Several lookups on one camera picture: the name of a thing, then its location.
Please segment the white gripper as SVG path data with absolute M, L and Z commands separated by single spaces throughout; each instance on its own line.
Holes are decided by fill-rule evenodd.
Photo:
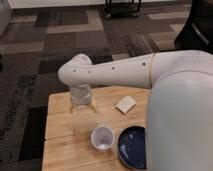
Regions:
M 91 87 L 88 84 L 70 87 L 70 100 L 75 106 L 89 105 L 92 101 Z M 97 112 L 96 105 L 90 104 L 93 112 Z M 70 106 L 70 113 L 74 112 L 74 107 Z

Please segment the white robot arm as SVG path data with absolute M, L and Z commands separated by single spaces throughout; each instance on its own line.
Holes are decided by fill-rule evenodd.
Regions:
M 78 54 L 60 67 L 58 77 L 71 89 L 148 89 L 148 171 L 213 171 L 213 54 L 158 52 L 101 64 Z

